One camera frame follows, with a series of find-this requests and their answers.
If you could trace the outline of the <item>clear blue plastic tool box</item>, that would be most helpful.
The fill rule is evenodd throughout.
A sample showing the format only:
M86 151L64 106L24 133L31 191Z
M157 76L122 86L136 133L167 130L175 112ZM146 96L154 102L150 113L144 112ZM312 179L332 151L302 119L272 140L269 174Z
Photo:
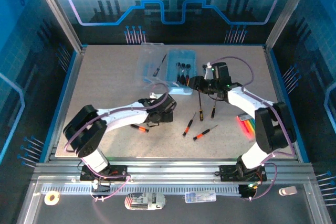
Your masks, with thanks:
M167 54L160 71L156 77L153 73ZM137 85L144 89L150 89L156 83L165 83L170 94L191 95L193 90L186 85L176 83L177 67L180 62L190 64L190 78L197 75L196 51L190 49L172 48L163 43L144 42L140 46L137 68L134 80Z

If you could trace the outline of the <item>black orange screwdriver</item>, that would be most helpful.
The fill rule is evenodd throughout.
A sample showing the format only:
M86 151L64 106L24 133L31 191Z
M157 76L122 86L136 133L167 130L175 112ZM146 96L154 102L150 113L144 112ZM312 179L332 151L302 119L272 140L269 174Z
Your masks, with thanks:
M189 132L190 127L191 127L191 125L193 123L193 120L195 118L195 115L196 115L196 112L194 113L194 115L192 116L192 118L189 120L188 125L187 125L187 127L185 128L185 130L184 130L184 132L182 134L183 137L186 137L187 133Z
M212 128L206 129L204 130L202 133L196 135L195 137L193 137L193 141L198 140L199 138L203 137L204 135L206 135L207 133L209 133L211 130L215 129L218 125L215 125Z
M142 131L142 132L149 132L149 129L146 129L146 128L144 128L142 126L139 126L139 125L136 125L136 124L131 124L130 126L134 129L137 129L137 130Z

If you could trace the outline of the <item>black yellow screwdriver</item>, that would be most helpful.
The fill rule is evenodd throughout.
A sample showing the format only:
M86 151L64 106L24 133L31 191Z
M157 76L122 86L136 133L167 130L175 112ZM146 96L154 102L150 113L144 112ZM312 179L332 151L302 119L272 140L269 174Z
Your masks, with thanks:
M201 92L200 92L200 90L198 90L198 100L199 100L199 107L200 107L200 110L199 110L199 113L200 113L199 120L201 122L203 122L204 116L203 116L202 100L201 100Z
M213 119L215 117L217 100L218 100L218 97L216 97L213 108L212 108L211 119Z
M161 65L163 64L165 58L166 58L167 54L164 55L164 57L161 60L161 63L159 64L159 66L156 68L155 72L153 73L153 77L156 77L160 71Z

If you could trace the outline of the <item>black white printed sticker tag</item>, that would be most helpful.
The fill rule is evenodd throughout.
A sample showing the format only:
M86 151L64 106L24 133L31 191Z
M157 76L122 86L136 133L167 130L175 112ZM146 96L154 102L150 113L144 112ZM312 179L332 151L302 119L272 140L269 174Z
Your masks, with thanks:
M162 193L130 193L124 200L128 210L160 210L166 205Z

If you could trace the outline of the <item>clear blue label card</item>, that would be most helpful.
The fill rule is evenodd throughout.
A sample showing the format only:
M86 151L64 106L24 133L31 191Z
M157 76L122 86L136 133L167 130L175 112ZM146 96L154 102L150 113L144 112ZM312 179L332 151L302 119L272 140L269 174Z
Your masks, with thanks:
M185 202L191 203L203 203L203 202L215 202L216 193L213 190L206 191L191 191L186 192L184 195Z

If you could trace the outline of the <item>black controller board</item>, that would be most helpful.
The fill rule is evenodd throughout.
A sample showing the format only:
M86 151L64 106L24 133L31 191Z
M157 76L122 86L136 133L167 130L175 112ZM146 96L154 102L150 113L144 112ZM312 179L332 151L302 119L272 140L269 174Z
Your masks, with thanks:
M242 198L253 198L256 196L258 189L257 184L239 185L238 191Z
M94 180L91 183L91 193L100 194L100 193L109 193L111 191L111 187L109 184L102 185L98 180Z

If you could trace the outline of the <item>small white plastic piece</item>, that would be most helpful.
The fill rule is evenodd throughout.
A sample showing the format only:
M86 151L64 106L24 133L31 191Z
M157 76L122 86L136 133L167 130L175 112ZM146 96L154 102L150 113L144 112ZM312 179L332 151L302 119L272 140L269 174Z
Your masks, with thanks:
M278 190L281 196L291 196L298 193L296 186L283 187Z

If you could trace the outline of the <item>cream tape roll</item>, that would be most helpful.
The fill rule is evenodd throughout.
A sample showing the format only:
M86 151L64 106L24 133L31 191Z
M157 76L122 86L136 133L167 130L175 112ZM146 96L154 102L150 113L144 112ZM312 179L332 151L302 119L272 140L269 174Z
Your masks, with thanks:
M47 206L54 206L60 200L60 193L58 191L49 191L44 197L44 203Z

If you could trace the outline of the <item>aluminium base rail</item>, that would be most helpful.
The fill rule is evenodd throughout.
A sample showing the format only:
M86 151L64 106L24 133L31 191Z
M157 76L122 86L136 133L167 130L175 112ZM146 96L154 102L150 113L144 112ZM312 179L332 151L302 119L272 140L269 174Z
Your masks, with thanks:
M70 183L79 180L78 160L58 158L48 163L38 163L32 175L33 180L44 182ZM235 165L234 159L169 159L169 158L115 158L112 165L125 165L131 175L132 184L220 184L215 176L221 165ZM317 182L310 163L300 163L295 159L272 159L265 166L267 181L299 185Z

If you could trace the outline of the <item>aluminium side rail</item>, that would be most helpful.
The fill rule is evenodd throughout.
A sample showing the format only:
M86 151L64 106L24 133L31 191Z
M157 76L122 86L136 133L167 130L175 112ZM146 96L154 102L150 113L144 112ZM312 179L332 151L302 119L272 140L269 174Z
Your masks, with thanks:
M47 134L46 143L48 141L48 148L46 157L44 159L45 162L49 162L55 159L55 153L62 136L66 115L71 103L71 98L77 83L83 57L86 53L87 47L88 45L84 45L82 52L76 53L71 59L54 116Z
M270 77L272 80L272 85L274 87L274 91L276 94L276 98L277 101L281 101L284 102L287 106L288 106L288 110L289 110L289 114L290 114L290 118L292 120L294 129L295 129L295 133L298 137L297 141L293 144L295 150L296 150L296 157L295 159L298 160L298 162L300 163L304 163L307 161L306 159L306 151L305 149L303 149L303 152L301 151L301 146L302 146L302 137L300 134L300 131L298 129L298 125L297 125L297 121L295 119L295 115L293 113L291 104L289 102L289 98L286 92L284 92L283 88L284 88L284 84L282 79L278 78L281 77L280 71L279 71L279 67L277 65L276 62L273 61L274 59L274 54L272 53L272 51L270 49L268 49L266 46L263 46L263 50L265 53L265 59L266 59L266 63L268 66L268 70L270 73Z

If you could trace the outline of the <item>aluminium frame post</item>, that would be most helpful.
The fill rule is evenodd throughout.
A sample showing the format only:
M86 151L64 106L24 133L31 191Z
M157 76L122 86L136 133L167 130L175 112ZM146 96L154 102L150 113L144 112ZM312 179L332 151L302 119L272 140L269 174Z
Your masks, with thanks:
M80 42L70 20L58 0L46 0L50 10L61 26L64 34L71 43L76 53L83 54L83 45Z
M277 42L279 36L283 32L287 22L289 21L291 15L296 10L300 0L287 0L286 4L279 15L279 18L275 22L273 29L270 32L266 40L266 48L265 52L270 52L270 50L274 47L275 43Z

